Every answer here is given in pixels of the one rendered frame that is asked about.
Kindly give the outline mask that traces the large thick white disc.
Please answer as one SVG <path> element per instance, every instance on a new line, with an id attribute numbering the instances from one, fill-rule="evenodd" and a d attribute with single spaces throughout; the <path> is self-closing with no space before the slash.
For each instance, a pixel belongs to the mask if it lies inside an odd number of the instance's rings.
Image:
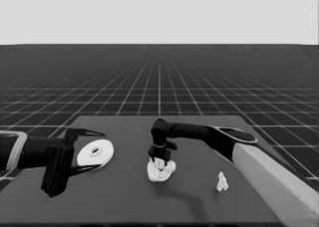
<path id="1" fill-rule="evenodd" d="M 113 144 L 107 139 L 97 139 L 85 145 L 77 155 L 77 163 L 80 166 L 95 165 L 104 166 L 115 153 Z"/>

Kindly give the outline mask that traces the white round carrier with pins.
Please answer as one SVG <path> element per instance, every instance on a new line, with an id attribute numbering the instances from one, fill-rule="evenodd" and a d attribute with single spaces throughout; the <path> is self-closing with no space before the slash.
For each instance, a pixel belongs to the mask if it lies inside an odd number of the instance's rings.
<path id="1" fill-rule="evenodd" d="M 157 162 L 163 162 L 163 160 L 156 158 L 156 163 Z M 152 170 L 157 170 L 156 163 L 152 163 L 152 161 L 150 160 L 148 165 L 147 165 L 147 172 L 152 171 Z M 167 181 L 171 177 L 171 175 L 172 175 L 172 173 L 166 171 L 165 169 L 163 171 L 159 171 L 159 181 L 158 182 Z"/>

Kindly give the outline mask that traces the small white T-shaped piece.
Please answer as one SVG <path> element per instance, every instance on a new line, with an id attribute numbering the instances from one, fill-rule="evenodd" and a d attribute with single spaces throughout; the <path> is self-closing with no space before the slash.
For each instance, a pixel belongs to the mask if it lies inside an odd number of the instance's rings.
<path id="1" fill-rule="evenodd" d="M 222 172 L 218 173 L 218 181 L 217 181 L 216 189 L 218 191 L 228 189 L 227 180 Z"/>

